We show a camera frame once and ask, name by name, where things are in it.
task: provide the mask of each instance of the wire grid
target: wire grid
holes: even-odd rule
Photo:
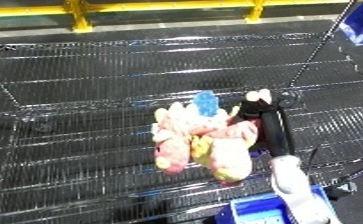
[[[268,156],[236,187],[191,162],[153,164],[153,112],[214,90],[230,109],[284,90],[322,33],[0,45],[0,223],[183,223],[270,190]],[[298,155],[326,185],[363,158],[363,74],[335,41],[310,63],[288,110]]]

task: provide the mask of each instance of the pink stuffed toy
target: pink stuffed toy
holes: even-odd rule
[[[186,109],[174,103],[169,110],[160,108],[155,112],[152,127],[155,145],[155,164],[166,174],[182,172],[190,158],[190,135],[185,117]]]

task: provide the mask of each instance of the floor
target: floor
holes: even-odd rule
[[[26,5],[30,1],[9,1],[5,6],[13,5]],[[300,8],[304,15],[315,14],[312,13],[309,8]],[[327,15],[334,18],[334,13],[340,9],[340,6],[329,7]],[[291,10],[276,10],[272,9],[274,18],[283,15],[284,17],[293,17]],[[218,17],[225,14],[229,15],[228,20],[217,20]],[[177,13],[163,13],[163,14],[127,14],[117,16],[108,14],[103,17],[97,17],[96,21],[101,25],[101,31],[91,34],[75,35],[66,31],[66,27],[70,25],[69,18],[65,17],[54,17],[55,19],[47,17],[35,18],[11,18],[11,19],[0,19],[0,44],[7,43],[47,43],[47,42],[90,42],[90,41],[112,41],[112,40],[134,40],[134,39],[154,39],[154,38],[173,38],[173,37],[185,37],[185,36],[217,36],[217,35],[243,35],[243,34],[284,34],[284,33],[303,33],[303,32],[318,32],[323,31],[324,28],[329,26],[331,23],[329,20],[317,20],[317,21],[297,21],[297,22],[284,22],[284,23],[268,23],[268,24],[256,24],[256,25],[242,25],[241,21],[235,18],[235,14],[243,14],[243,10],[212,10],[204,12],[207,16],[207,21],[211,18],[214,21],[200,23],[196,18],[191,19],[195,24],[192,27],[188,26],[181,19],[185,15],[179,15]],[[195,11],[189,11],[188,17],[195,15]],[[150,29],[146,29],[147,25],[141,25],[142,18],[147,16],[151,22],[147,23]],[[171,21],[171,18],[177,18],[176,21]],[[124,23],[134,21],[135,25],[130,27],[124,25]],[[179,23],[181,27],[172,28],[155,28],[159,22],[174,24]],[[118,27],[123,27],[123,31],[113,32],[110,27],[113,28],[113,23]],[[38,35],[30,35],[34,31],[31,28],[38,28],[42,32]],[[352,44],[345,44],[346,52],[357,62],[359,69],[363,72],[363,46],[355,47]],[[356,163],[353,165],[346,166],[347,171],[353,172],[363,166],[363,162]],[[335,210],[343,223],[345,224],[363,224],[363,177],[356,180],[359,191],[353,196],[343,198],[333,205]]]

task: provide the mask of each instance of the yellow metal bar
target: yellow metal bar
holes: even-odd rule
[[[181,10],[202,8],[232,8],[254,6],[252,0],[230,1],[174,1],[174,2],[140,2],[140,3],[113,3],[113,4],[87,4],[88,12],[126,12],[150,10]]]
[[[85,14],[86,2],[84,0],[66,0],[65,8],[73,15],[75,25],[73,31],[76,33],[88,33],[93,31],[93,27],[87,21]]]
[[[247,15],[245,19],[247,21],[257,21],[261,17],[265,6],[313,5],[347,2],[348,0],[191,0],[89,4],[86,0],[65,0],[64,6],[0,8],[0,17],[72,14],[75,20],[74,31],[90,32],[92,31],[92,26],[85,17],[86,13],[254,7],[250,15]]]
[[[264,10],[265,0],[255,0],[255,5],[250,15],[245,16],[246,21],[256,22],[261,18],[261,14]]]
[[[281,5],[310,5],[346,3],[348,0],[266,0],[263,6]],[[207,8],[236,8],[255,6],[254,0],[211,0],[211,1],[173,1],[173,2],[141,2],[141,3],[112,3],[87,4],[87,12],[126,12],[150,10],[179,10]]]
[[[67,13],[68,12],[64,9],[63,6],[0,8],[0,17],[60,15],[60,14],[67,14]]]

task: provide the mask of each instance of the plush toy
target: plush toy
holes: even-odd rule
[[[168,110],[155,111],[153,141],[155,142],[155,164],[166,174],[182,172],[190,159],[190,135],[186,108],[173,103]]]
[[[270,101],[269,90],[249,92],[247,100]],[[153,126],[156,166],[167,174],[182,172],[189,158],[210,169],[224,185],[235,184],[250,175],[249,148],[259,134],[259,120],[234,119],[239,107],[228,114],[219,107],[211,91],[195,96],[184,107],[174,103],[169,110],[155,112]]]
[[[192,140],[192,158],[209,168],[216,179],[234,183],[250,175],[249,148],[257,140],[257,127],[243,121]]]

